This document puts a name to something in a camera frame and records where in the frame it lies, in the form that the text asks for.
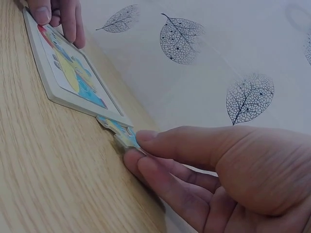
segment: leaf print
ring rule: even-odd
[[[183,18],[170,18],[160,33],[160,45],[165,55],[172,61],[190,65],[200,52],[199,36],[205,34],[204,27]]]
[[[232,125],[251,121],[271,104],[273,81],[263,74],[253,73],[236,81],[227,90],[226,105]]]
[[[116,12],[102,28],[96,30],[104,29],[110,33],[122,33],[133,27],[138,22],[138,18],[138,5],[130,5]]]
[[[307,44],[304,47],[305,47],[305,56],[309,64],[311,65],[311,33],[308,34]]]

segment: puzzle piece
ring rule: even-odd
[[[117,121],[107,119],[103,116],[97,116],[96,119],[102,126],[114,133],[115,140],[126,150],[136,148],[145,154],[136,141],[136,135],[133,128],[123,126]]]

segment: white curtain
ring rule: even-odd
[[[235,123],[311,133],[311,66],[306,56],[310,1],[81,0],[81,4],[85,26],[162,130],[232,125],[239,114]],[[135,6],[111,18],[131,5]],[[113,19],[121,19],[121,25],[110,26]],[[167,23],[187,29],[167,32],[171,26],[165,28]],[[196,35],[200,25],[205,34]],[[162,43],[174,47],[167,39],[178,40],[175,51],[162,49],[162,28],[167,33]],[[193,54],[186,48],[188,42]],[[180,64],[185,60],[191,64]],[[228,88],[239,92],[244,81],[236,85],[236,80],[246,78],[245,85],[250,85],[248,78],[254,76],[264,82],[252,85],[256,91],[250,96],[258,96],[245,104],[241,93],[233,90],[237,104],[228,106]]]

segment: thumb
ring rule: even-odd
[[[182,126],[163,133],[139,131],[136,139],[148,153],[199,169],[215,171],[221,157],[256,128]]]
[[[37,24],[46,25],[50,22],[51,0],[28,0],[28,6]]]

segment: wooden table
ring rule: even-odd
[[[94,44],[85,52],[135,130],[157,130]],[[94,117],[47,99],[16,0],[0,0],[0,136],[1,233],[189,232]]]

